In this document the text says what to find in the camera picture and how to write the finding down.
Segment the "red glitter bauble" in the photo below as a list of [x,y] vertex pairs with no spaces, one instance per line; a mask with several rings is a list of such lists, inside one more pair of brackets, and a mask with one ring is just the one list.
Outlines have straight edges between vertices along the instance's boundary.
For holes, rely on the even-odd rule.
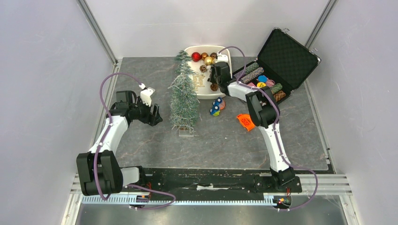
[[198,61],[202,60],[202,56],[199,52],[193,52],[191,54],[191,59],[193,62],[198,62]]

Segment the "white plastic tray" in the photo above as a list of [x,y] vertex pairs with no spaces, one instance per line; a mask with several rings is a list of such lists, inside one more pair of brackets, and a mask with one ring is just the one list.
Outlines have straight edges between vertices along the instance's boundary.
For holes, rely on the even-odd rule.
[[[185,52],[191,56],[193,53],[198,52],[198,53],[217,53],[221,49],[223,49],[224,46],[219,46],[219,45],[196,45],[196,46],[190,46],[184,49]],[[207,67],[207,71],[201,72],[200,66],[204,65],[204,61],[200,60],[198,62],[194,61],[189,61],[188,65],[191,67],[193,70],[194,74],[190,76],[192,79],[192,83],[194,86],[194,90],[196,91],[197,98],[199,100],[201,99],[216,99],[218,97],[224,97],[225,94],[220,92],[220,89],[217,91],[211,90],[211,82],[208,81],[210,78],[210,66]]]

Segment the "clear battery box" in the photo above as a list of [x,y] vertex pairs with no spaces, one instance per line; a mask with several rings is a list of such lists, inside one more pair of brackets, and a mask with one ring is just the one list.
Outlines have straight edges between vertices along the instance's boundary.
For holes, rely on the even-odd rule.
[[179,137],[194,137],[195,131],[193,129],[179,129],[178,135]]

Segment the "brown pine cone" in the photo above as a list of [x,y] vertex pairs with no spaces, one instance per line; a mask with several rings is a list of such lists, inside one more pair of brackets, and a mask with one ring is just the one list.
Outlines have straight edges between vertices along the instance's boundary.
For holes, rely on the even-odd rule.
[[218,84],[212,83],[212,84],[210,85],[210,89],[211,89],[212,91],[218,91]]

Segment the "gold merry christmas sign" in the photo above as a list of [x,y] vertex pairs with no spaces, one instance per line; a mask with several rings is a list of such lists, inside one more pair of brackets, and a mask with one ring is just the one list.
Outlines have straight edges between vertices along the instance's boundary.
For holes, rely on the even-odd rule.
[[200,73],[200,72],[194,72],[194,74],[192,75],[192,82],[194,84],[194,89],[195,91],[198,91],[199,88],[203,88],[205,87],[204,85],[204,74]]

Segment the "black poker chip case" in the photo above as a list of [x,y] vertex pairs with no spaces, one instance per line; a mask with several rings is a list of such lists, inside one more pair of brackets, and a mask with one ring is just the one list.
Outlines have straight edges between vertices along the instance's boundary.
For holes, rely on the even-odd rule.
[[318,67],[321,59],[280,28],[274,28],[255,61],[264,69],[262,73],[282,85],[285,101]]

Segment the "small frosted christmas tree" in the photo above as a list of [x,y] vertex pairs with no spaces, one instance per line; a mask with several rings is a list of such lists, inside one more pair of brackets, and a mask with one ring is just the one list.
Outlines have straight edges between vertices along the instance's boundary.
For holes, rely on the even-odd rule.
[[191,56],[180,50],[175,57],[177,62],[176,78],[170,84],[170,122],[173,128],[193,129],[199,119],[199,100],[192,83],[194,74],[188,62]]

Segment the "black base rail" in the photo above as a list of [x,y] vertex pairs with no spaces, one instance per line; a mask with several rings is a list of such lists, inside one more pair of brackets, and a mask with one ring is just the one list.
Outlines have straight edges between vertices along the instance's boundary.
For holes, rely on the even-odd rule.
[[265,193],[302,193],[299,177],[276,186],[270,170],[144,168],[137,185],[173,194],[178,201],[261,200]]

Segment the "frosted pine cone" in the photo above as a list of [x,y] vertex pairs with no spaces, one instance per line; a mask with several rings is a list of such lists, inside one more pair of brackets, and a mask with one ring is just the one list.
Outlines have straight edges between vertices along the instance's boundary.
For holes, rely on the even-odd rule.
[[207,71],[207,66],[206,66],[206,65],[201,65],[201,66],[199,67],[199,70],[200,70],[202,73],[204,73],[204,72]]

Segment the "brown matte bauble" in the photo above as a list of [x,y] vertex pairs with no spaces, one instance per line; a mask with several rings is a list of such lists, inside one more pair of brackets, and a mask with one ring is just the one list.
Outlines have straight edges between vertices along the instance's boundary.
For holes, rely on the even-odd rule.
[[217,56],[217,53],[214,53],[214,52],[211,53],[210,56],[213,57],[214,59],[217,59],[217,57],[218,57],[218,56]]

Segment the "gold shiny bauble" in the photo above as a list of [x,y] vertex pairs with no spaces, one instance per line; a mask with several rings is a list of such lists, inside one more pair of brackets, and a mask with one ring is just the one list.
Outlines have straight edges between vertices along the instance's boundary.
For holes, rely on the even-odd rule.
[[204,62],[204,64],[206,66],[212,65],[213,64],[213,60],[214,60],[214,58],[211,57],[211,56],[207,56],[207,57],[203,58],[203,62]]

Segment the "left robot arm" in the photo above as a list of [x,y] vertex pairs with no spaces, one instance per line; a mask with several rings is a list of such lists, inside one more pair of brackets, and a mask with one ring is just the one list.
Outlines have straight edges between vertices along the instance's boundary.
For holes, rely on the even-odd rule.
[[153,88],[145,88],[136,95],[131,90],[118,91],[116,102],[112,104],[105,119],[105,126],[97,141],[87,153],[77,156],[77,171],[83,195],[103,195],[120,193],[130,185],[135,191],[143,191],[147,178],[143,167],[133,166],[122,169],[115,157],[123,134],[131,122],[155,126],[163,119],[159,106],[152,103]]

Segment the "orange round toy disc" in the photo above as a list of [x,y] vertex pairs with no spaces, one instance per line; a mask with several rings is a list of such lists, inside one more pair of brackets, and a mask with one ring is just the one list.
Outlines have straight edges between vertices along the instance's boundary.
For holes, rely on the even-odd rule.
[[219,109],[222,110],[225,108],[225,101],[222,100],[221,102],[219,102]]

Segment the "copper shiny bauble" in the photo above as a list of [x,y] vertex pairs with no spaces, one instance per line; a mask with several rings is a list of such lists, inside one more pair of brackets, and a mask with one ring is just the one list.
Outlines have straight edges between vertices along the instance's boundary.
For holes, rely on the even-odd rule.
[[203,53],[201,54],[201,59],[202,59],[202,60],[205,60],[206,57],[208,57],[208,54],[207,54],[206,52],[203,52]]

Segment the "orange semicircle plastic piece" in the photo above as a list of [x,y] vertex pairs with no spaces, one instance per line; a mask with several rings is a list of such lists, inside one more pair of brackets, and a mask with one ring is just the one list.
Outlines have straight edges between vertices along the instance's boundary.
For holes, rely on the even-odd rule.
[[239,123],[247,130],[247,132],[250,132],[256,127],[249,114],[239,114],[237,119]]

